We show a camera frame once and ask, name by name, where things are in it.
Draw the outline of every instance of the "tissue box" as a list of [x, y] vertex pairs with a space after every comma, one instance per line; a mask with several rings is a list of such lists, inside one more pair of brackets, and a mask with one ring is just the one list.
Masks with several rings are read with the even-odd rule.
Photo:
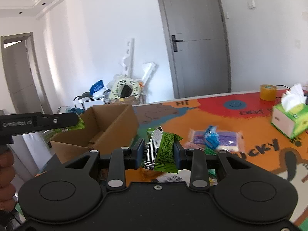
[[300, 104], [286, 112], [281, 104], [273, 107], [272, 125], [292, 139], [308, 128], [308, 105]]

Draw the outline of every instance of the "black handle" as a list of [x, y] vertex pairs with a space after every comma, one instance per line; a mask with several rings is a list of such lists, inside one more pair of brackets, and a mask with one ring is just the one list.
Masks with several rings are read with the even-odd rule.
[[206, 155], [202, 150], [193, 150], [192, 168], [189, 187], [198, 191], [208, 191], [210, 182], [208, 179], [208, 167]]
[[106, 184], [108, 191], [118, 191], [126, 188], [123, 149], [115, 149], [111, 153]]
[[172, 39], [173, 52], [177, 52], [177, 42], [184, 41], [184, 40], [176, 40], [175, 35], [172, 35], [171, 39]]

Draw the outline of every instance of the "gray door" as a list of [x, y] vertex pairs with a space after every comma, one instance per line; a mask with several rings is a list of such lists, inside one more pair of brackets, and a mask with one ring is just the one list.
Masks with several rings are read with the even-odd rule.
[[43, 112], [34, 85], [25, 41], [4, 48], [3, 66], [16, 112]]
[[[163, 5], [180, 98], [228, 92], [227, 48], [218, 0], [163, 0]], [[174, 43], [172, 38], [183, 41]]]

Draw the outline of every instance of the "open cardboard box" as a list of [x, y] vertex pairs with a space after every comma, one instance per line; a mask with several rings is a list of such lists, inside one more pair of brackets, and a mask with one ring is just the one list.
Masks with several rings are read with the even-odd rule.
[[137, 134], [138, 120], [131, 105], [94, 105], [81, 119], [84, 129], [58, 133], [50, 139], [62, 163], [93, 149], [111, 154], [117, 148], [130, 146]]

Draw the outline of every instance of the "white wall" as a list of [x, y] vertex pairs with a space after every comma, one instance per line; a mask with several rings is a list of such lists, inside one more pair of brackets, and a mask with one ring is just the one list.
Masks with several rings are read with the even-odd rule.
[[148, 84], [147, 102], [173, 99], [173, 88], [158, 0], [65, 0], [39, 20], [47, 60], [61, 105], [103, 79], [121, 72], [125, 39], [135, 38], [133, 78], [141, 64], [158, 69]]
[[34, 21], [33, 38], [38, 68], [41, 74], [45, 93], [53, 113], [57, 112], [58, 107], [62, 106], [59, 100], [58, 92], [55, 89], [51, 76], [52, 65], [47, 59], [48, 46], [45, 45], [44, 31], [45, 27], [40, 21]]
[[222, 0], [230, 16], [232, 91], [307, 83], [308, 0], [255, 1], [257, 8], [249, 10], [248, 0]]

